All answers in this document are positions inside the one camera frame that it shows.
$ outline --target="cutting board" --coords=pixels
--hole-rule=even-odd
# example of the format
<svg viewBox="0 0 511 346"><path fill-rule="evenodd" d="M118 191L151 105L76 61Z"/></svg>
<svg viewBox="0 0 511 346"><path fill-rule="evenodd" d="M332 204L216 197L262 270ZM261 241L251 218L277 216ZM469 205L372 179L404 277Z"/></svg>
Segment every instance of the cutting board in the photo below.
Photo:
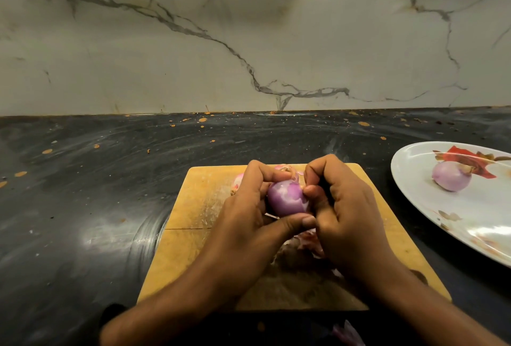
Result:
<svg viewBox="0 0 511 346"><path fill-rule="evenodd" d="M303 171L305 164L291 164ZM383 219L387 238L396 256L431 288L449 300L451 297L417 246L374 187L360 165L349 168L373 190ZM174 281L193 262L209 229L229 197L234 177L245 165L193 167L188 170L159 246L142 286L138 301ZM350 293L341 279L316 271L269 269L241 297L236 311L272 310L366 310L367 306Z"/></svg>

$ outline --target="black countertop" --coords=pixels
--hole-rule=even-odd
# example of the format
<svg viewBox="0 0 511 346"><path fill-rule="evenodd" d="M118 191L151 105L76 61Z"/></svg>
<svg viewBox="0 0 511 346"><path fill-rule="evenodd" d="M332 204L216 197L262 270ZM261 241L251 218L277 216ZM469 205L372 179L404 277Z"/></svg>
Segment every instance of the black countertop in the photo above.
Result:
<svg viewBox="0 0 511 346"><path fill-rule="evenodd" d="M134 304L190 167L333 153L365 169L454 304L511 343L511 269L422 216L390 174L394 152L419 141L511 152L510 115L504 107L0 118L0 339L53 344L107 304Z"/></svg>

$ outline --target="plate rim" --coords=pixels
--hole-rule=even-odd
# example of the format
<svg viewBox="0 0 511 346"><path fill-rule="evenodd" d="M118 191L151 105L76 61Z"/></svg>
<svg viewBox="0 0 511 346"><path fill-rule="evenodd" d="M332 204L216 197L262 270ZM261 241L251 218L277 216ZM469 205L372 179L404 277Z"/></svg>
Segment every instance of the plate rim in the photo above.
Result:
<svg viewBox="0 0 511 346"><path fill-rule="evenodd" d="M399 182L396 180L396 170L397 170L397 160L398 160L398 155L399 154L402 154L406 149L409 149L410 147L413 147L413 146L416 146L416 145L424 145L424 144L437 144L437 143L445 143L445 144L451 144L451 145L456 145L456 146L460 146L460 147L464 147L464 146L467 146L467 147L475 147L475 148L484 148L484 149L491 149L493 151L496 151L498 153L502 153L504 155L509 155L511 156L511 153L509 152L504 152L502 150L498 150L498 149L493 149L493 148L490 148L490 147L487 147L487 146L482 146L482 145L475 145L475 144L467 144L467 143L456 143L454 141L442 141L442 140L438 140L438 141L420 141L418 143L412 143L412 144L408 144L408 145L405 145L404 147L398 149L394 155L392 156L392 160L390 161L390 172L392 173L392 178L394 180L394 183L396 184L396 186L399 188L399 191L401 191L401 193L405 196L405 198L413 205L413 207L415 207L423 216L425 216L428 220L430 220L431 222L433 222L439 229L441 229L442 231L448 233L450 236L456 238L458 241L462 242L463 244L465 244L466 246L478 251L479 253L485 255L486 257L488 257L489 259L492 259L493 261L496 261L497 263L499 264L502 264L508 268L511 268L511 261L506 261L505 259L502 259L498 256L496 256L495 254L492 254L490 252L487 252L485 251L483 248L481 248L480 246L477 246L475 245L474 243L470 242L469 240L465 240L463 239L462 237L458 237L457 235L453 234L453 232L451 232L451 230L445 230L445 229L442 229L442 227L437 223L436 220L434 220L433 218L431 218L429 215L427 215L424 211L421 210L421 207L419 207L417 205L417 203L415 203L409 196L409 192L408 190L403 186L401 187L399 185Z"/></svg>

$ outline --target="left hand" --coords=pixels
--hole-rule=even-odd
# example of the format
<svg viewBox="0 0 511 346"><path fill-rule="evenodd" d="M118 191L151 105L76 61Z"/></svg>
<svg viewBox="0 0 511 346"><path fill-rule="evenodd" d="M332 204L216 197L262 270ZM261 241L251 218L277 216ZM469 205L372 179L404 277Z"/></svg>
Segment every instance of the left hand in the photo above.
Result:
<svg viewBox="0 0 511 346"><path fill-rule="evenodd" d="M316 227L316 219L305 213L264 224L264 198L271 183L288 180L289 172L278 171L253 160L236 194L226 199L213 229L192 267L215 284L224 303L245 293L263 274L279 248L302 231Z"/></svg>

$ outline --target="white marble wall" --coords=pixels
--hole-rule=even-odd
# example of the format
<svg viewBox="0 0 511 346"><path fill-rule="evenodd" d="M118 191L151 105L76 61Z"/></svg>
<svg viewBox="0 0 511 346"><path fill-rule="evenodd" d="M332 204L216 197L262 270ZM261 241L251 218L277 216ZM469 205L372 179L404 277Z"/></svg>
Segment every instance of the white marble wall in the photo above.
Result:
<svg viewBox="0 0 511 346"><path fill-rule="evenodd" d="M0 115L511 104L511 0L0 0Z"/></svg>

